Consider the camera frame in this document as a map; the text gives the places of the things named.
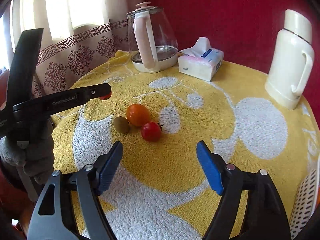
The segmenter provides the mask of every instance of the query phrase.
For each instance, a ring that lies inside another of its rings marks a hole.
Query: silver rivet
[[[93,169],[93,165],[92,164],[87,164],[86,166],[84,166],[84,170],[85,171],[91,171]]]
[[[59,170],[53,171],[52,176],[57,177],[58,175],[60,175],[60,171]]]
[[[236,168],[236,166],[234,166],[232,163],[228,163],[228,164],[227,164],[227,169],[228,169],[229,171],[233,171],[235,168]]]
[[[268,172],[266,170],[260,170],[260,174],[266,176],[268,175]]]

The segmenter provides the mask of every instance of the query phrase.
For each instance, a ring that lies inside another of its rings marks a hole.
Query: kiwi
[[[118,116],[113,120],[113,126],[119,133],[127,133],[130,130],[129,122],[123,116]]]

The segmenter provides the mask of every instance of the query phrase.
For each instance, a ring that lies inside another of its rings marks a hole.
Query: gloved hand
[[[44,184],[53,172],[53,139],[52,123],[48,119],[42,127],[34,125],[30,128],[30,142],[26,149],[17,146],[8,136],[0,140],[0,158],[7,171],[15,179],[19,179],[16,168],[22,166],[29,177],[35,177],[38,184]]]

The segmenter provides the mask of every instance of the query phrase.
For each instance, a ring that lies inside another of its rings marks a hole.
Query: tissue
[[[221,50],[211,47],[206,37],[200,37],[193,47],[181,52],[184,54],[178,59],[179,72],[208,82],[220,68],[224,56]]]

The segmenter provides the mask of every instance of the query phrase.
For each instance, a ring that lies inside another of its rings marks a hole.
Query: perforated plastic basket
[[[320,174],[320,155],[318,157],[317,166],[301,182],[294,207],[290,217],[291,239],[303,229],[316,209],[316,201],[319,190],[319,174]]]

